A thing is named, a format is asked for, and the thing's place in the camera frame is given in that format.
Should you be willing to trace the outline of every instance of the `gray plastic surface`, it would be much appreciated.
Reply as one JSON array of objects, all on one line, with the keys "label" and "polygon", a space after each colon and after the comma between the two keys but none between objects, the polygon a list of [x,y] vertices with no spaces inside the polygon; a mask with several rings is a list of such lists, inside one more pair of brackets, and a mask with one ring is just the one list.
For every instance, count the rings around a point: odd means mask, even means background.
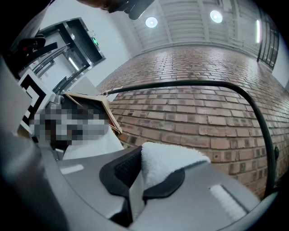
[{"label": "gray plastic surface", "polygon": [[234,224],[225,227],[222,231],[245,231],[252,227],[256,221],[259,220],[261,216],[267,211],[267,209],[271,206],[275,198],[277,197],[278,192],[272,193],[262,200],[249,214],[244,216],[239,221]]},{"label": "gray plastic surface", "polygon": [[130,226],[135,231],[206,230],[215,231],[232,223],[209,187],[223,187],[251,211],[259,199],[230,176],[217,171],[210,163],[185,170],[180,188],[166,199],[149,200],[145,209]]},{"label": "gray plastic surface", "polygon": [[96,157],[58,161],[60,169],[82,165],[83,170],[64,175],[75,192],[92,208],[106,218],[119,213],[124,198],[109,194],[99,179],[100,169],[110,161],[127,154],[135,148],[127,148],[118,152]]},{"label": "gray plastic surface", "polygon": [[[99,171],[106,163],[133,149],[125,149],[96,157],[59,161],[57,165],[60,168],[82,165],[83,170],[63,177],[79,198],[91,209],[106,218],[110,218],[121,210],[124,199],[110,195],[106,191],[99,179]],[[170,197],[147,201],[140,216],[130,226],[131,230],[215,231],[231,225],[232,220],[226,214],[220,202],[209,191],[209,188],[213,185],[221,184],[246,212],[251,211],[260,202],[246,187],[232,177],[217,171],[210,163],[205,162],[189,167],[185,170],[185,173],[183,184]]]},{"label": "gray plastic surface", "polygon": [[62,175],[50,149],[42,148],[41,155],[47,180],[66,217],[68,230],[127,231],[126,228],[123,228],[100,215],[76,193]]}]

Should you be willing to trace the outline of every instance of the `metal railing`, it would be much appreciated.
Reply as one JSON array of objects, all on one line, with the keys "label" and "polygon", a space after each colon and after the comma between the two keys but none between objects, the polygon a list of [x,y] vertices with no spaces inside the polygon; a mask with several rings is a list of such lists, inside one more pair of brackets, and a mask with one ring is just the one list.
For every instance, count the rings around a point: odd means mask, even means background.
[{"label": "metal railing", "polygon": [[259,60],[274,69],[279,47],[279,31],[271,17],[260,10],[261,42],[257,62]]}]

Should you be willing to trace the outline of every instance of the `pixelated image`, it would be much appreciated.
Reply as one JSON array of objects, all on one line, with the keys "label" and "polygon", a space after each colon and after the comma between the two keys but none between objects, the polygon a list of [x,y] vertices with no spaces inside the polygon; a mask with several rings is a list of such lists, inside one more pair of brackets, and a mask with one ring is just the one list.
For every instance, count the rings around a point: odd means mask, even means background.
[{"label": "pixelated image", "polygon": [[66,141],[67,145],[80,145],[107,133],[109,121],[100,113],[97,109],[84,109],[73,102],[51,103],[35,115],[31,125],[40,142]]}]

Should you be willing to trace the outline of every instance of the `ceiling light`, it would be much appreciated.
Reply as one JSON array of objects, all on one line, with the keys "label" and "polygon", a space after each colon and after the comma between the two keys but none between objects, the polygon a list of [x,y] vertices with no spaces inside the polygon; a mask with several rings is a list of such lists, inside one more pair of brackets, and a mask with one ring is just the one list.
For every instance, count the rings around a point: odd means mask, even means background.
[{"label": "ceiling light", "polygon": [[261,40],[261,25],[260,25],[260,21],[257,20],[257,43],[260,43]]},{"label": "ceiling light", "polygon": [[158,24],[158,21],[156,18],[154,17],[149,17],[146,21],[145,24],[149,27],[149,28],[154,28],[156,27],[156,25]]},{"label": "ceiling light", "polygon": [[219,11],[216,10],[211,11],[210,16],[215,23],[221,23],[223,21],[223,16]]}]

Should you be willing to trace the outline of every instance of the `brick wall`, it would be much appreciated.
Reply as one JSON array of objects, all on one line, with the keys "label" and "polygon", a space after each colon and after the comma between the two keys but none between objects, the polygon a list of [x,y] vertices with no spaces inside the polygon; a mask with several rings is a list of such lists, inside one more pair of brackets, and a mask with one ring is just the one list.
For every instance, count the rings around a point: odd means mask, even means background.
[{"label": "brick wall", "polygon": [[[277,178],[289,162],[289,94],[255,59],[210,46],[177,46],[137,56],[98,86],[185,79],[225,80],[254,98],[280,149]],[[219,87],[169,87],[120,93],[111,103],[125,147],[146,141],[179,144],[204,152],[214,166],[262,197],[267,176],[264,140],[252,108],[239,94]]]}]

